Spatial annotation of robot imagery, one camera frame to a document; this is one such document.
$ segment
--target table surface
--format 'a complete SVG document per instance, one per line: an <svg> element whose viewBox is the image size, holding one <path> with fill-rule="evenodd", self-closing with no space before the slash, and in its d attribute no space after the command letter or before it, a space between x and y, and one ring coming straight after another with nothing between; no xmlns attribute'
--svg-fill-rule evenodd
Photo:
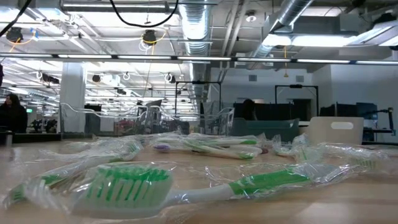
<svg viewBox="0 0 398 224"><path fill-rule="evenodd" d="M39 149L60 148L60 143L20 144L12 149L0 149L0 195L6 187L18 184L26 176L36 175L35 164L23 165L23 171L15 166L17 161L28 161ZM293 160L264 154L253 161L240 161L191 154L158 154L150 150L141 151L135 161L175 161L199 166L224 164L248 164L251 162L293 163ZM62 162L43 162L40 167L52 169ZM179 216L184 223L398 223L398 179L392 177L359 176L339 184L323 188L287 192L256 201L229 201L213 203L207 207L195 207L188 216ZM66 216L60 212L37 208L24 202L10 210L0 210L0 223L118 223L102 222L87 218ZM173 223L176 218L166 215L144 221L123 221L122 223Z"/></svg>

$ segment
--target ceiling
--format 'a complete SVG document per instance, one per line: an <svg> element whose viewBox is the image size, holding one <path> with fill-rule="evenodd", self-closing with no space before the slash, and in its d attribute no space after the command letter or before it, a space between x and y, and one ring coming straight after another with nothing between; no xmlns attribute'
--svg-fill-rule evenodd
<svg viewBox="0 0 398 224"><path fill-rule="evenodd" d="M68 2L82 2L82 0L69 0ZM238 13L235 18L231 18L231 11L235 1L208 1L211 3L210 18L210 36L205 40L210 45L210 55L222 56L221 49L226 37L228 21L235 19L234 26L237 26L241 8L238 7ZM263 40L262 28L265 26L266 17L272 15L280 9L282 1L258 1L252 0L248 3L246 11L254 10L256 20L248 22L243 19L238 32L238 41L232 48L232 55L249 54L256 50ZM388 7L396 4L396 1L372 1L367 0L360 9L353 9L348 14L357 17L358 32L360 29L366 31L370 24L364 17L359 18L358 13L374 11L379 8ZM315 1L308 7L302 17L337 17L342 11L350 8L350 1ZM0 3L0 29L4 28L8 22L13 20L19 10L10 7L1 7ZM23 45L15 45L9 42L5 37L0 38L0 52L15 53L48 53L48 54L154 54L154 55L186 55L185 38L181 25L181 18L178 15L172 18L160 27L155 28L155 34L159 40L153 48L143 49L141 45L141 35L145 29L127 26L122 23L114 12L66 12L60 15L54 14L34 14L35 10L27 10L14 27L21 27L24 40ZM121 13L126 21L136 24L150 22L155 24L162 21L167 15L160 13ZM390 56L391 51L388 47L369 46L369 47L304 47L304 46L286 46L286 48L274 47L271 51L273 57L288 58L327 58L327 59L384 59ZM49 74L58 78L62 82L62 62L55 61L36 61L6 58L3 63L5 83L10 85L22 86L46 86L38 77L40 73ZM87 103L103 104L103 107L118 107L119 110L128 110L129 107L137 103L137 98L146 96L168 97L173 101L175 84L165 80L167 74L172 74L177 80L191 81L190 66L188 63L151 63L151 62L85 62L85 68L88 72L87 78ZM311 73L311 65L289 65L290 69L299 68L302 71L307 69ZM275 64L266 69L279 71L284 68L284 64ZM225 81L238 85L242 80L237 77L239 73L248 73L246 69L236 69L232 71L230 78L226 76ZM115 103L109 103L106 97L117 97L116 90L90 89L90 87L109 87L109 83L92 81L93 75L107 76L115 79L120 76L117 83L122 87L137 87L134 91L127 91L127 96L136 97L133 100L119 100ZM211 74L211 80L215 80L214 73ZM180 111L192 111L196 109L193 104L188 104L191 100L193 87L187 85L187 91L183 91L179 98L186 98L187 104L182 103ZM22 88L19 91L23 98L32 98L28 101L29 106L43 106L37 103L54 102L57 104L59 99L59 86L52 85L52 88ZM10 89L2 89L6 94Z"/></svg>

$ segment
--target toothbrush handle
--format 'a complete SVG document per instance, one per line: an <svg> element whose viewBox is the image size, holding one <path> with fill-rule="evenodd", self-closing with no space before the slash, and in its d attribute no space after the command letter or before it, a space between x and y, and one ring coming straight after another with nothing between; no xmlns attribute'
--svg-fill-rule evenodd
<svg viewBox="0 0 398 224"><path fill-rule="evenodd" d="M169 193L167 206L229 200L234 192L228 184L198 190L174 190Z"/></svg>

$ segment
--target silver ductwork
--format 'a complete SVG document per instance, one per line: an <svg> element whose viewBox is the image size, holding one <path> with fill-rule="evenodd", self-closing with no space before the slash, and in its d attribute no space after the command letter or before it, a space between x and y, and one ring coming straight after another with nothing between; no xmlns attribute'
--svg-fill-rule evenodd
<svg viewBox="0 0 398 224"><path fill-rule="evenodd" d="M208 37L210 30L210 6L181 4L178 7L182 18L182 30L187 40L204 40ZM204 42L187 42L185 48L188 55L207 56L209 45ZM192 81L204 81L207 64L191 63L190 78ZM193 85L196 98L202 96L203 87Z"/></svg>
<svg viewBox="0 0 398 224"><path fill-rule="evenodd" d="M282 27L292 26L294 22L301 16L301 14L306 10L307 7L311 5L313 0L285 0L283 1L280 11L277 12L277 17L275 19L268 18L269 22L266 26L266 36L270 32L273 32ZM252 57L266 57L269 52L271 52L274 46L262 45L253 52Z"/></svg>

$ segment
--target desk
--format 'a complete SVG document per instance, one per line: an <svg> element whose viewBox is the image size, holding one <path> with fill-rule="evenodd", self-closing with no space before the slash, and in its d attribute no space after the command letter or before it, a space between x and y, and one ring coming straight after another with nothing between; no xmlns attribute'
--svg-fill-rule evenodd
<svg viewBox="0 0 398 224"><path fill-rule="evenodd" d="M13 160L34 154L49 144L57 149L63 143L20 144L14 147L17 153L0 150L1 181L12 181L10 174L19 174L9 166ZM293 160L272 154L260 155L253 161L240 161L191 154L158 154L142 151L135 161L177 161L197 165L247 164L250 162L293 163ZM193 223L388 223L398 222L398 179L383 177L356 177L336 185L300 192L289 192L253 201L230 201L214 203L187 217L186 224ZM20 203L8 211L0 210L0 223L80 223L68 220L60 212ZM167 218L149 219L142 223L171 223Z"/></svg>

